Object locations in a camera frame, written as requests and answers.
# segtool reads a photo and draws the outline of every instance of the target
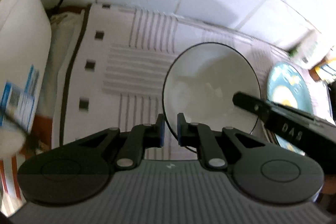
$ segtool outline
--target round plate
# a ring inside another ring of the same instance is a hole
[[[242,91],[260,98],[257,76],[235,49],[219,43],[201,43],[185,50],[171,65],[163,86],[162,105],[170,131],[177,132],[177,114],[221,131],[232,126],[251,133],[258,120],[233,105]]]
[[[308,87],[299,72],[286,62],[277,63],[271,70],[267,82],[267,99],[273,101],[273,95],[277,87],[284,86],[290,90],[297,102],[297,108],[310,114],[314,114]],[[296,146],[290,144],[276,135],[282,148],[292,150],[298,154],[305,153]]]

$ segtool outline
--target black square pattern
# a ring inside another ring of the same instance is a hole
[[[86,60],[85,70],[95,70],[96,61]]]
[[[89,111],[88,98],[79,98],[79,110]]]
[[[104,32],[103,31],[96,31],[96,35],[94,37],[95,37],[95,39],[102,40],[104,38]]]

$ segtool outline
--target white logo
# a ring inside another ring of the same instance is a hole
[[[166,165],[166,166],[167,166],[167,168],[172,169],[172,168],[175,167],[175,164],[170,164],[170,165]]]

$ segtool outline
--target ribbed gray panel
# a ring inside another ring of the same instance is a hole
[[[149,161],[118,172],[106,190],[81,204],[48,208],[27,203],[15,224],[83,223],[328,223],[313,203],[272,207],[249,200],[224,173],[198,161]]]

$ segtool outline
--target white plate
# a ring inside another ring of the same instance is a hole
[[[212,130],[234,127],[251,133],[257,116],[233,105],[242,91],[260,98],[257,76],[236,50],[219,43],[201,43],[184,51],[170,67],[163,86],[167,124],[177,132],[177,114],[187,122],[205,123]]]

